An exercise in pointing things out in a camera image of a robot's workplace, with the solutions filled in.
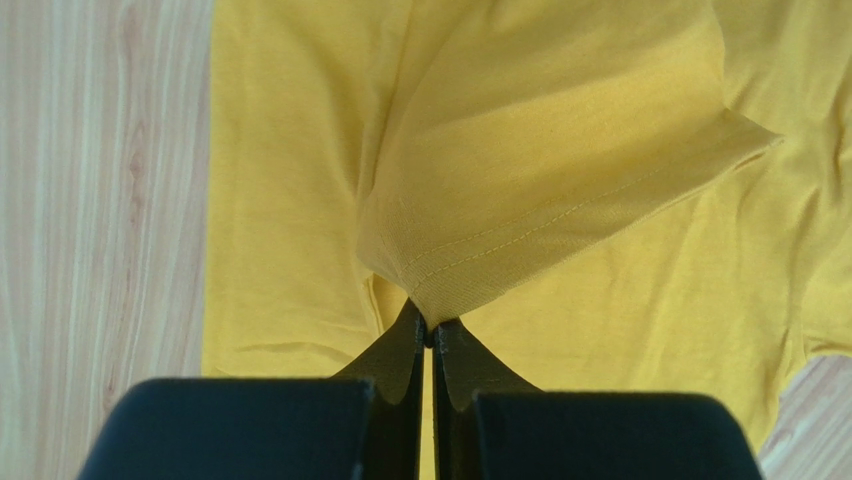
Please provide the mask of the yellow t shirt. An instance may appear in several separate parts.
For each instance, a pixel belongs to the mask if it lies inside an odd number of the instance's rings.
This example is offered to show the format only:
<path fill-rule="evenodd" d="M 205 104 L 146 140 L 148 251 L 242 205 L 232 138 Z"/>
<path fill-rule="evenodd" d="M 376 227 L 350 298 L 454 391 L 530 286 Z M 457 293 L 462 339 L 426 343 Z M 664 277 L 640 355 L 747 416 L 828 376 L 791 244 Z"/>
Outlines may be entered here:
<path fill-rule="evenodd" d="M 411 300 L 758 450 L 851 352 L 847 1 L 220 1 L 211 72 L 206 376 L 333 374 Z"/>

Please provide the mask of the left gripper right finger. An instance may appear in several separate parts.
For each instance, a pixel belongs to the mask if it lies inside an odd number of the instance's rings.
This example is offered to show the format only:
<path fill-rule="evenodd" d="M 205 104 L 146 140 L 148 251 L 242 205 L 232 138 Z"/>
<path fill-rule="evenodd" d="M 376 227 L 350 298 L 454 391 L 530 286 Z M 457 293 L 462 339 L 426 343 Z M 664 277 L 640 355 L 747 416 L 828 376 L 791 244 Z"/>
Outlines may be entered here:
<path fill-rule="evenodd" d="M 481 479 L 476 404 L 481 394 L 539 393 L 459 319 L 432 332 L 434 446 L 438 479 Z"/>

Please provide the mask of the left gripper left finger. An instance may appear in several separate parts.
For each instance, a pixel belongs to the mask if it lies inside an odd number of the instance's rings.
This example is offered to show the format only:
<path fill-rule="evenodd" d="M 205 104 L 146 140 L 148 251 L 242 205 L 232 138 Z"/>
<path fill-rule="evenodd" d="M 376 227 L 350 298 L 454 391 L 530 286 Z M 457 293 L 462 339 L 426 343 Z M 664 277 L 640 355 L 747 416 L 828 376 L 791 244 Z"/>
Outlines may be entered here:
<path fill-rule="evenodd" d="M 372 388 L 361 454 L 362 479 L 417 479 L 426 325 L 410 300 L 394 324 L 332 376 Z"/>

